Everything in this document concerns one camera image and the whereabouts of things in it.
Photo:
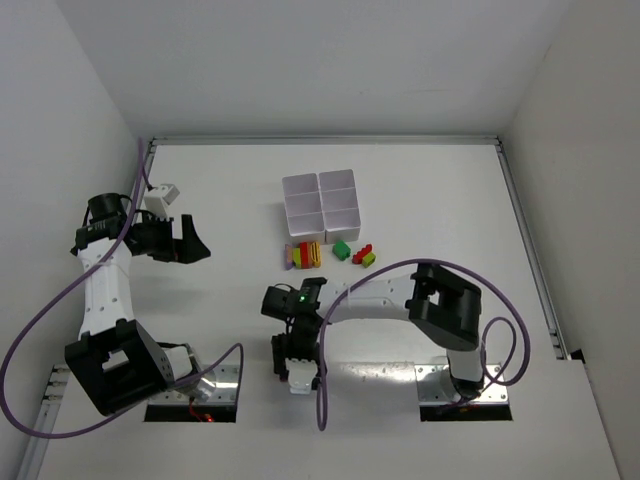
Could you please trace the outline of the orange lego plate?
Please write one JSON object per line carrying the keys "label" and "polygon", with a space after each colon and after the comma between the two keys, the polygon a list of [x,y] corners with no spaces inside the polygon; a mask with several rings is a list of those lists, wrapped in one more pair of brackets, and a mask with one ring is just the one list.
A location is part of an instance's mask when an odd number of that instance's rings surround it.
{"label": "orange lego plate", "polygon": [[319,268],[322,265],[320,244],[318,242],[310,242],[308,244],[308,254],[312,267]]}

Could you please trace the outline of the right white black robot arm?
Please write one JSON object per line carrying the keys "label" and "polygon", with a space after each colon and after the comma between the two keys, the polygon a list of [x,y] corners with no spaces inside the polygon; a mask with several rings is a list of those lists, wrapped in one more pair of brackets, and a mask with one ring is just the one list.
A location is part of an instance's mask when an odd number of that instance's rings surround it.
{"label": "right white black robot arm", "polygon": [[444,349],[456,393],[475,399],[484,388],[480,353],[481,289],[450,270],[420,263],[414,273],[357,287],[306,278],[298,288],[267,288],[261,314],[285,322],[271,339],[273,371],[294,394],[320,383],[321,328],[355,319],[407,321]]}

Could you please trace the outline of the lime green lego brick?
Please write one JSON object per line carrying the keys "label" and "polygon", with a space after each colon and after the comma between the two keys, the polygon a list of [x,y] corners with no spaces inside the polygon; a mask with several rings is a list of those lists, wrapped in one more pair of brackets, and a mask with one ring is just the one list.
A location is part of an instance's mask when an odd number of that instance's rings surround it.
{"label": "lime green lego brick", "polygon": [[293,263],[298,269],[310,269],[313,266],[309,251],[301,248],[293,250]]}

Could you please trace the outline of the purple butterfly lego brick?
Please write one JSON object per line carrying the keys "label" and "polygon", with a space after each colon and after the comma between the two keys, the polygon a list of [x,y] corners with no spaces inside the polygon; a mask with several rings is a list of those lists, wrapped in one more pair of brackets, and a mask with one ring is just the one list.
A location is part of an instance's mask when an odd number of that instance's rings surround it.
{"label": "purple butterfly lego brick", "polygon": [[294,259],[293,259],[293,255],[294,255],[294,247],[290,244],[286,244],[284,246],[284,269],[285,270],[291,270],[294,268]]}

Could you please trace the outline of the dark green lego brick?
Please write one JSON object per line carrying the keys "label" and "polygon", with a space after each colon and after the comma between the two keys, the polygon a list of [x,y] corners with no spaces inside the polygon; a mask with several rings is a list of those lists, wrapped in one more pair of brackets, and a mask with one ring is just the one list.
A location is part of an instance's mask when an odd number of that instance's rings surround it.
{"label": "dark green lego brick", "polygon": [[333,245],[332,253],[339,261],[345,261],[351,256],[351,248],[344,241],[338,241]]}

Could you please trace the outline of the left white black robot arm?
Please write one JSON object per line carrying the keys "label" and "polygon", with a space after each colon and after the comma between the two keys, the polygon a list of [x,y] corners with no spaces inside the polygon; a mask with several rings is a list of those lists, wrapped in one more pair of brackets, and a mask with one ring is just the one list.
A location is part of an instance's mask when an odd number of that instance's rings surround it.
{"label": "left white black robot arm", "polygon": [[119,413],[198,372],[187,344],[156,342],[134,317],[129,270],[133,257],[192,264],[210,257],[193,219],[181,217],[182,238],[173,236],[169,206],[179,195],[161,184],[144,196],[141,220],[127,225],[121,194],[97,195],[88,202],[89,220],[72,249],[88,277],[85,313],[77,341],[65,348],[70,370],[104,416]]}

